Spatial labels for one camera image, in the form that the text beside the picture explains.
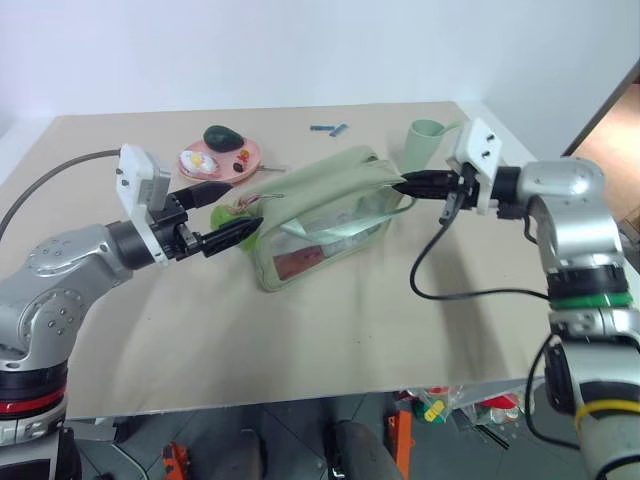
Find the small green object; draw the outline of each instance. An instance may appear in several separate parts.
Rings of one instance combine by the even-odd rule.
[[[204,143],[214,152],[231,152],[244,145],[244,138],[237,132],[222,125],[212,125],[202,136]]]
[[[629,292],[603,293],[600,295],[585,295],[583,297],[570,297],[551,302],[554,310],[569,308],[607,308],[626,307],[633,303],[633,297]]]
[[[213,209],[213,212],[211,212],[211,229],[212,230],[217,230],[225,223],[228,223],[231,220],[234,220],[236,218],[251,217],[251,214],[249,212],[242,212],[237,215],[234,215],[229,211],[229,208],[230,207],[228,205],[218,205],[216,208]],[[251,234],[251,236],[247,237],[242,242],[240,242],[238,246],[245,252],[249,252],[253,250],[257,241],[258,241],[258,232],[254,232],[253,234]]]
[[[427,419],[425,418],[425,414],[429,411],[430,408],[431,407],[429,407],[426,403],[420,400],[416,400],[415,402],[413,402],[413,405],[411,405],[411,410],[413,410],[413,416],[416,417],[416,420],[418,420],[418,422],[444,423],[444,419],[440,415],[437,415],[432,422],[427,422]]]

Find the green fabric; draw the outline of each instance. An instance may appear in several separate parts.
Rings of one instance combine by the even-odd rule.
[[[338,153],[247,192],[246,196],[284,195],[283,198],[260,199],[247,209],[249,214],[264,218],[256,232],[255,248],[251,252],[261,286],[267,291],[279,290],[381,238],[386,232],[389,218],[399,213],[396,210],[403,198],[402,194],[390,187],[404,181],[391,162],[378,159],[371,148],[363,146]],[[295,227],[302,226],[300,222],[312,224],[331,215],[331,212],[340,212],[341,208],[357,207],[358,202],[367,196],[383,203],[383,211],[378,215],[365,216],[311,234],[302,227],[302,230],[297,230],[299,235],[296,235]],[[355,234],[365,230],[366,234],[353,248],[339,251],[293,278],[282,280],[274,263],[272,240],[287,230],[286,225],[294,227],[293,230],[289,228],[288,233],[318,244],[347,238],[348,231],[351,234],[348,238],[354,238]]]
[[[225,223],[230,222],[231,220],[234,220],[236,218],[251,217],[251,214],[249,212],[243,212],[243,213],[234,215],[228,210],[228,208],[229,207],[227,205],[218,205],[216,208],[213,209],[213,212],[211,212],[211,219],[210,219],[212,230],[217,230]],[[245,252],[248,252],[255,247],[257,241],[258,241],[258,233],[254,232],[253,234],[251,234],[251,236],[249,236],[248,238],[245,238],[242,242],[240,242],[238,246]]]

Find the gray floor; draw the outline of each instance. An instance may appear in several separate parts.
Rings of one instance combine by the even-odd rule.
[[[121,447],[135,457],[152,480],[164,479],[159,453],[170,441],[189,447],[193,480],[207,480],[223,455],[225,440],[253,428],[268,452],[267,479],[327,478],[321,431],[328,421],[353,419],[382,439],[383,419],[394,411],[391,394],[367,394],[246,407],[136,417],[138,429]],[[536,424],[549,435],[575,440],[568,417],[548,407],[536,392]],[[531,437],[523,422],[496,429],[510,443],[503,450],[474,430],[460,430],[450,419],[442,425],[413,423],[412,479],[585,479],[579,454]],[[108,443],[79,441],[84,479],[110,472],[116,480],[141,478]]]

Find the light green pouch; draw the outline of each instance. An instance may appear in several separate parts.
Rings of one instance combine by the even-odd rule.
[[[264,218],[244,245],[260,285],[279,290],[381,238],[413,205],[398,208],[403,195],[391,186],[404,181],[371,148],[354,147],[245,194],[257,200],[243,215]]]

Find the black cable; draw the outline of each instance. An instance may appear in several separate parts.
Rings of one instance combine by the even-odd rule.
[[[0,241],[2,241],[4,232],[7,230],[7,227],[9,226],[9,222],[11,222],[11,219],[16,214],[18,209],[22,206],[24,202],[27,201],[27,199],[31,196],[31,194],[33,194],[33,192],[35,192],[38,188],[40,188],[45,182],[55,177],[58,173],[62,172],[63,170],[66,170],[69,167],[73,167],[74,165],[78,165],[79,163],[83,163],[89,160],[94,160],[96,158],[117,157],[119,155],[120,155],[120,150],[103,150],[101,152],[88,153],[87,155],[81,155],[67,162],[64,162],[58,165],[57,167],[52,168],[44,175],[42,175],[38,180],[36,180],[35,182],[33,182],[31,185],[27,187],[27,189],[22,193],[22,195],[20,195],[18,199],[15,202],[13,202],[11,207],[9,207],[9,210],[7,210],[7,213],[4,214],[4,217],[2,217],[2,221],[0,221]]]
[[[533,386],[533,376],[535,375],[536,368],[538,367],[538,363],[540,363],[540,359],[542,358],[542,354],[544,353],[544,349],[549,345],[551,339],[554,337],[553,333],[550,333],[547,339],[544,341],[540,350],[536,354],[536,358],[533,360],[531,364],[531,369],[529,370],[529,375],[527,376],[527,385],[524,390],[524,419],[527,422],[527,427],[529,431],[534,437],[539,438],[543,442],[551,443],[553,445],[558,445],[560,447],[570,448],[571,450],[580,450],[580,447],[572,442],[567,442],[565,440],[560,440],[558,438],[547,437],[538,431],[538,429],[533,424],[533,418],[531,418],[531,388]]]
[[[531,235],[530,229],[531,229],[531,218],[529,217],[529,212],[526,212],[524,215],[524,238],[529,240],[534,245],[537,245],[538,240],[536,240],[536,238],[533,235]]]
[[[490,290],[476,290],[473,292],[450,293],[446,295],[431,295],[429,293],[423,292],[418,288],[418,286],[416,285],[416,273],[418,271],[418,267],[420,267],[420,264],[422,263],[422,260],[424,260],[424,257],[427,256],[427,254],[431,251],[438,240],[440,240],[440,238],[449,229],[453,221],[458,216],[458,213],[460,212],[460,209],[462,208],[465,200],[466,195],[464,193],[459,193],[458,198],[456,199],[456,203],[454,204],[453,211],[451,212],[451,216],[442,225],[442,227],[440,227],[438,233],[436,233],[429,241],[429,243],[427,243],[422,252],[420,252],[420,255],[418,255],[418,258],[416,258],[416,261],[413,263],[413,266],[411,267],[411,273],[409,274],[409,285],[411,286],[411,290],[413,290],[413,293],[428,300],[464,300],[467,298],[479,297],[482,295],[493,295],[495,293],[521,293],[524,295],[531,295],[533,297],[541,298],[543,300],[549,300],[549,297],[544,293],[521,288],[494,288]]]

